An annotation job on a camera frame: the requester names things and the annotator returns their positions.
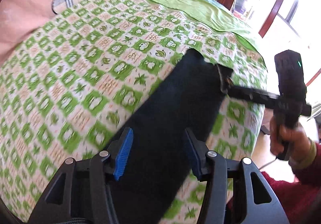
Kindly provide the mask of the red sleeve right forearm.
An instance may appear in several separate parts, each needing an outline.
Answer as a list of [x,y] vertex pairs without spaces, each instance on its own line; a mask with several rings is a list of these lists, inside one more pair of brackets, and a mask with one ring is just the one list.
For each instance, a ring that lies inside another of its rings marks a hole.
[[320,191],[320,144],[310,141],[309,154],[297,163],[290,162],[297,182],[275,180],[266,172],[262,175],[278,197],[290,223],[296,223],[308,213]]

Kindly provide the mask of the person's right hand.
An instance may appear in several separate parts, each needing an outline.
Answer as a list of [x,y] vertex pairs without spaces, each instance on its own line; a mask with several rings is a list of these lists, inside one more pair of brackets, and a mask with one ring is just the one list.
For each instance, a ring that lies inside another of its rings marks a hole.
[[289,142],[292,147],[290,149],[290,158],[295,162],[304,160],[310,152],[311,140],[307,137],[303,126],[298,123],[296,128],[287,128],[284,125],[277,125],[275,116],[270,120],[270,151],[273,155],[278,156],[284,151],[281,141]]

